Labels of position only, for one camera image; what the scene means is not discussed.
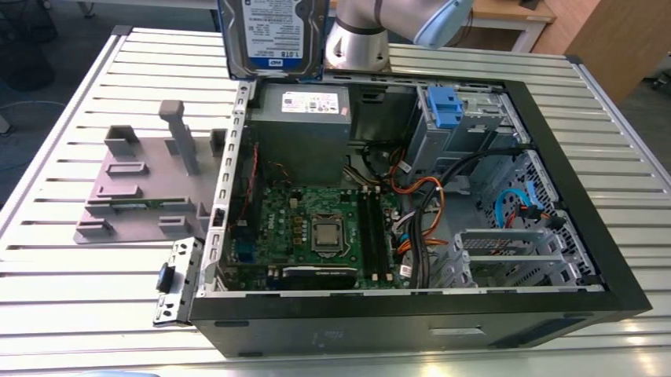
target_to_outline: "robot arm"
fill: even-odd
[[[437,49],[456,34],[472,0],[340,0],[325,42],[333,68],[379,71],[389,61],[387,30]]]

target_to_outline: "metal bracket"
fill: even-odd
[[[191,326],[188,313],[197,287],[203,241],[184,238],[175,241],[169,259],[159,272],[159,303],[156,304],[155,327]]]

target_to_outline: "motherboard chip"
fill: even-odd
[[[340,244],[340,229],[336,224],[315,225],[315,242],[317,246],[337,246]]]
[[[323,258],[333,258],[343,251],[343,215],[313,214],[311,216],[312,251]]]

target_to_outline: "slatted metal table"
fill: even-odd
[[[590,73],[564,57],[391,48],[396,72],[528,84],[654,310],[533,350],[225,361],[189,328],[155,329],[169,243],[79,246],[75,223],[109,125],[165,136],[159,102],[185,102],[197,134],[229,126],[237,84],[220,35],[112,35],[0,213],[0,371],[143,369],[161,375],[671,375],[670,179]]]

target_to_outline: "blue plastic latch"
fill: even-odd
[[[463,102],[452,88],[428,87],[428,104],[436,116],[437,128],[455,128],[461,122]]]

